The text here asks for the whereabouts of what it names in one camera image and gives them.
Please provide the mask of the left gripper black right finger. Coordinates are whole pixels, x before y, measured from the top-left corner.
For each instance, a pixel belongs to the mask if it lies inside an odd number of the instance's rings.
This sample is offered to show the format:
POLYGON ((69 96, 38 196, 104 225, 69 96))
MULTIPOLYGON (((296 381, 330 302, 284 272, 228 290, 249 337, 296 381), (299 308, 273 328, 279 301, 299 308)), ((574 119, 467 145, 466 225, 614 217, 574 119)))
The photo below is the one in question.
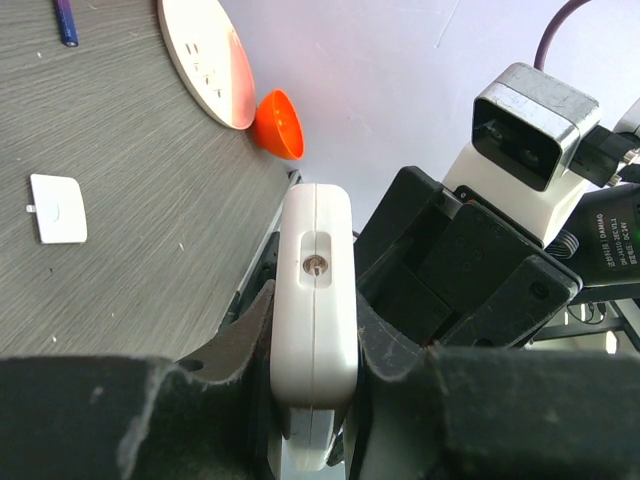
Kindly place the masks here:
POLYGON ((357 301, 350 479, 635 479, 635 354, 422 348, 357 301))

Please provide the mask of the white battery cover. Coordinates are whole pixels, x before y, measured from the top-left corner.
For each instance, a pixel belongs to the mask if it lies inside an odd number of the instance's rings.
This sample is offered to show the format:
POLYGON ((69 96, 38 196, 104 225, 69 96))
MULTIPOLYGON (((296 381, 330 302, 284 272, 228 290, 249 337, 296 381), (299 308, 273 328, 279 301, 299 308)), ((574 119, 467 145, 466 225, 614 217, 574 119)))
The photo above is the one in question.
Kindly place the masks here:
POLYGON ((33 202, 25 207, 36 216, 42 244, 82 244, 88 238, 84 200, 71 177, 31 174, 33 202))

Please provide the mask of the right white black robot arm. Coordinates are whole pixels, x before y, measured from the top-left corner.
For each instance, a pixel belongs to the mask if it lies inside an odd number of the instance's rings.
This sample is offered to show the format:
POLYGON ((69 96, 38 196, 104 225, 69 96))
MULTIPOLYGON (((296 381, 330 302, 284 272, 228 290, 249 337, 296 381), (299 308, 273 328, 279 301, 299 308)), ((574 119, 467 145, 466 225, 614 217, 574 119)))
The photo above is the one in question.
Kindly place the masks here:
POLYGON ((564 307, 639 293, 639 188, 585 194, 543 245, 474 190, 401 169, 355 243, 359 292, 426 346, 521 347, 564 307))

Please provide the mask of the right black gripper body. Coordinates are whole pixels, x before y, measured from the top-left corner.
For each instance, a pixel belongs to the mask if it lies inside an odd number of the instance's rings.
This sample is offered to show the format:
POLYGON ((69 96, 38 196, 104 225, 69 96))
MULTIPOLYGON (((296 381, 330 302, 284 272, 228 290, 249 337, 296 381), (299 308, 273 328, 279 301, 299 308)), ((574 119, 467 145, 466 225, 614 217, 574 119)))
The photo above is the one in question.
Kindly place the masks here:
POLYGON ((356 285, 420 346, 521 347, 583 287, 472 191, 399 170, 355 245, 356 285))

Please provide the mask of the white remote control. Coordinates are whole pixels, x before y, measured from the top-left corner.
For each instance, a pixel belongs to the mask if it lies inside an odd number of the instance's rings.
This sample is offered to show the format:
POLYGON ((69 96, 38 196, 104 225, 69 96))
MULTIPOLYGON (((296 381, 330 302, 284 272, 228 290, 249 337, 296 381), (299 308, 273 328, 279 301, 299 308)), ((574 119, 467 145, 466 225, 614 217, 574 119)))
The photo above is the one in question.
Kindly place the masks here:
POLYGON ((324 468, 358 365, 350 198, 336 185, 298 184, 283 203, 270 349, 270 388, 297 469, 324 468))

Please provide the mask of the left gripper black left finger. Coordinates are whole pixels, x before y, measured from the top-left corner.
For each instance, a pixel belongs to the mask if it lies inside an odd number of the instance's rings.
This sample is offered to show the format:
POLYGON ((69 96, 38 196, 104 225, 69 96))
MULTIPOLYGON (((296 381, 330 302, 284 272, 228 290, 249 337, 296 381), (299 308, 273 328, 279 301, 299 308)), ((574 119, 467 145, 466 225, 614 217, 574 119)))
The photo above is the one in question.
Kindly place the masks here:
POLYGON ((275 285, 178 361, 154 356, 1 362, 5 479, 272 479, 275 285))

